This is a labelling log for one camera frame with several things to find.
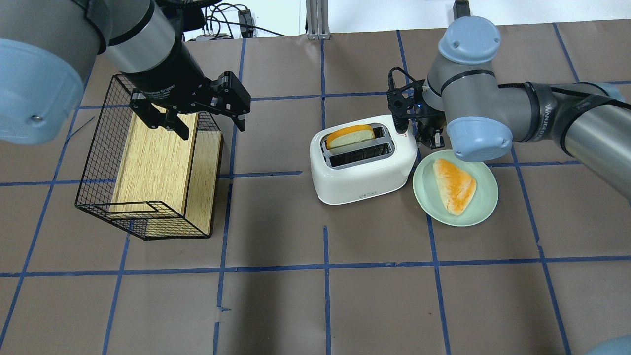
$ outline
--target triangular bread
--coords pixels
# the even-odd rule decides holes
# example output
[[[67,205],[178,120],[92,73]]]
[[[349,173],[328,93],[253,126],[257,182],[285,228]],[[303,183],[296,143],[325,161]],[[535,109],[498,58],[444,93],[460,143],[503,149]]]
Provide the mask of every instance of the triangular bread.
[[[442,204],[450,214],[463,214],[475,194],[473,176],[445,159],[437,159],[433,171]]]

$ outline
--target bread slice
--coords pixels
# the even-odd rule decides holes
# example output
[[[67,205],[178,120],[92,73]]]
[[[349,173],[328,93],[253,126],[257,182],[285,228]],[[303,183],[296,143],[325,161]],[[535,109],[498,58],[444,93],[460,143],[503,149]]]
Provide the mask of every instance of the bread slice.
[[[367,124],[356,124],[354,126],[340,128],[331,133],[326,138],[326,148],[333,149],[345,145],[359,143],[375,138],[375,132]]]
[[[447,212],[457,216],[463,214],[477,187],[473,176],[445,159],[436,159],[433,171],[440,200]]]

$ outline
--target metal frame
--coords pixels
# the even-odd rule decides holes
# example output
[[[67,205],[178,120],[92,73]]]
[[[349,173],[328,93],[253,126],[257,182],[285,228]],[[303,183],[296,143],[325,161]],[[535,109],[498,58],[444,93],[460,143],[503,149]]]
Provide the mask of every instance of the metal frame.
[[[329,39],[329,0],[307,1],[307,38]]]

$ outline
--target light blue joint cap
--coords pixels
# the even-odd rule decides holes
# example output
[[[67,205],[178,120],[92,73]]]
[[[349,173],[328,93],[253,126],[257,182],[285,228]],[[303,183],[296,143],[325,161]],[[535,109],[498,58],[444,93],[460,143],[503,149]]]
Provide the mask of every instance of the light blue joint cap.
[[[612,99],[616,99],[618,101],[626,102],[625,101],[625,97],[622,96],[622,93],[620,92],[620,89],[616,85],[609,84],[609,83],[593,83],[593,84],[597,85],[599,88],[601,88],[604,91],[606,91],[607,95],[609,95],[609,97],[611,97]]]
[[[34,45],[0,39],[0,53],[0,140],[51,141],[81,100],[79,74]]]
[[[512,147],[512,132],[504,123],[486,117],[460,117],[447,125],[454,155],[465,162],[499,158]]]
[[[623,355],[631,354],[631,335],[608,340],[598,344],[585,355]]]
[[[501,41],[500,31],[491,21],[479,16],[465,16],[447,27],[438,49],[450,61],[482,64],[495,58]]]

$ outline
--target wooden block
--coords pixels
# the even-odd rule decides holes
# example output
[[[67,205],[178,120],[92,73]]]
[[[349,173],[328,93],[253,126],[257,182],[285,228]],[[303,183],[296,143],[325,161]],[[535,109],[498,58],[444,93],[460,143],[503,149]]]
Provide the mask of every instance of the wooden block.
[[[198,132],[185,217],[206,234],[210,234],[220,158],[221,131]]]
[[[143,202],[161,201],[203,233],[210,233],[221,131],[197,132],[197,114],[179,117],[189,127],[190,137],[186,141],[162,128],[149,129],[137,115],[132,116],[112,203],[136,203],[111,205],[112,218],[138,216],[132,212],[152,212],[154,208]],[[181,221],[171,221],[174,232],[181,229],[178,228]],[[168,229],[166,220],[155,222],[149,221],[148,236],[160,235]]]

